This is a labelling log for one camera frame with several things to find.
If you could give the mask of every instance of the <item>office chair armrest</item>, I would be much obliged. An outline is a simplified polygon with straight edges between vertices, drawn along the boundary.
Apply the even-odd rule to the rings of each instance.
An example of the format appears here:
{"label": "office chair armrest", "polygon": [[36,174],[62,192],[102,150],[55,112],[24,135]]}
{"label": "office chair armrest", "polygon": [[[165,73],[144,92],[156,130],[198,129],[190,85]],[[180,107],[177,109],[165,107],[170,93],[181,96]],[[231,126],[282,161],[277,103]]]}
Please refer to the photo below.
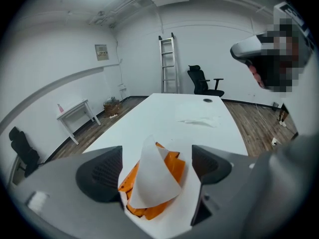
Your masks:
{"label": "office chair armrest", "polygon": [[216,81],[215,90],[217,90],[219,81],[222,81],[223,79],[222,78],[216,78],[214,80]]}

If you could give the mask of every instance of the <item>black chair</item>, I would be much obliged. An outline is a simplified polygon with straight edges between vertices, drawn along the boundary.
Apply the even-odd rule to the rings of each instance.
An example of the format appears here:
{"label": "black chair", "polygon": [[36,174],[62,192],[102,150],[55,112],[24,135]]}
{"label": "black chair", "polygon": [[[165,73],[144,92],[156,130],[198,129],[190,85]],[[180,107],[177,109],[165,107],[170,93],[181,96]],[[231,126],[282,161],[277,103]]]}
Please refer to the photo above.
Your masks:
{"label": "black chair", "polygon": [[18,154],[19,158],[26,164],[25,168],[22,168],[24,171],[24,176],[28,177],[31,173],[33,173],[38,167],[38,161],[40,159],[36,150],[32,149],[29,145],[25,134],[23,131],[19,131],[16,127],[14,127],[9,132],[9,139],[12,141],[11,147]]}
{"label": "black chair", "polygon": [[219,81],[223,79],[214,79],[216,81],[215,89],[209,90],[207,82],[209,82],[210,80],[205,79],[204,72],[200,69],[200,66],[189,66],[189,71],[187,71],[187,73],[190,76],[191,80],[194,82],[195,95],[208,95],[218,97],[222,97],[224,95],[225,92],[217,90]]}

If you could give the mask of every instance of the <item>ladder rung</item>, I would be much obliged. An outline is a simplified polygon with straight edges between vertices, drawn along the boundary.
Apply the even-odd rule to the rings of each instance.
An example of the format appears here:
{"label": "ladder rung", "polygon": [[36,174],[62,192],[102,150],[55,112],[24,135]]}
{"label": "ladder rung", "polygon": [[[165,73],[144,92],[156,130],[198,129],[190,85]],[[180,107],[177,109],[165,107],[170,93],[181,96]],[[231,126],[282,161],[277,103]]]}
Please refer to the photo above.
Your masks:
{"label": "ladder rung", "polygon": [[161,40],[161,42],[171,42],[171,38],[167,38],[167,39]]}
{"label": "ladder rung", "polygon": [[166,54],[172,54],[173,51],[168,51],[168,52],[163,52],[162,55],[166,55]]}

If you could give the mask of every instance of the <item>small white table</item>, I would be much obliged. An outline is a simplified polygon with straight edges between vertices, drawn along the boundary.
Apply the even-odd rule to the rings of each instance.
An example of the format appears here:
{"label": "small white table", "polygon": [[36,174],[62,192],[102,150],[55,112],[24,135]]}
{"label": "small white table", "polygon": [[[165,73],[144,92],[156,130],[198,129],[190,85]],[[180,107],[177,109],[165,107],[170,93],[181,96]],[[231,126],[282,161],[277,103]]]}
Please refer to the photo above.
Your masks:
{"label": "small white table", "polygon": [[95,119],[96,123],[98,125],[101,125],[99,119],[96,117],[96,115],[94,115],[92,113],[92,110],[90,109],[89,105],[88,105],[88,100],[87,99],[83,99],[82,101],[76,103],[75,105],[71,106],[70,108],[66,109],[64,112],[62,112],[61,114],[59,114],[56,119],[58,121],[61,122],[61,124],[63,125],[63,127],[65,128],[66,133],[69,135],[69,137],[75,142],[76,145],[78,145],[78,141],[74,138],[74,134],[72,133],[72,131],[69,129],[69,127],[65,124],[64,122],[64,118],[70,116],[71,114],[75,113],[77,110],[81,109],[85,107],[86,111],[87,111],[87,115],[89,116],[89,118],[91,119],[91,121],[94,121],[93,118]]}

